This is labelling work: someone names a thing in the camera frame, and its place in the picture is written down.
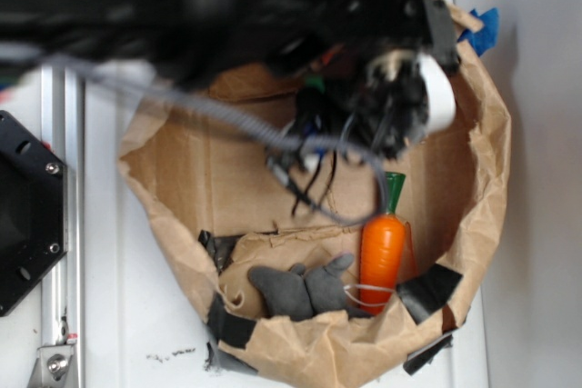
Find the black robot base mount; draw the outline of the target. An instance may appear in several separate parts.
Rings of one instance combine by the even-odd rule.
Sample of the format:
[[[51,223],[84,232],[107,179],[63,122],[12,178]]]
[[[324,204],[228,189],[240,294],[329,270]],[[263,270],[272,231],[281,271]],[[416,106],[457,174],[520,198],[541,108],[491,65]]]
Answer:
[[[65,164],[1,112],[1,315],[65,254]]]

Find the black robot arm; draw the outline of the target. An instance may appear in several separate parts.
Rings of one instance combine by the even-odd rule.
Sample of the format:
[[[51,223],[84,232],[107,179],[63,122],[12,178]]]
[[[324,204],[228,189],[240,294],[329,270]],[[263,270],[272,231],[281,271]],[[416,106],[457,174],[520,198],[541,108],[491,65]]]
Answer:
[[[41,64],[115,89],[136,84],[97,72],[113,60],[147,61],[168,88],[147,92],[231,124],[264,144],[270,173],[311,210],[321,202],[290,171],[306,158],[355,154],[377,180],[380,163],[418,142],[429,121],[424,60],[459,67],[442,0],[1,0],[1,86]],[[279,132],[204,97],[220,74],[258,63],[306,82],[296,119]]]

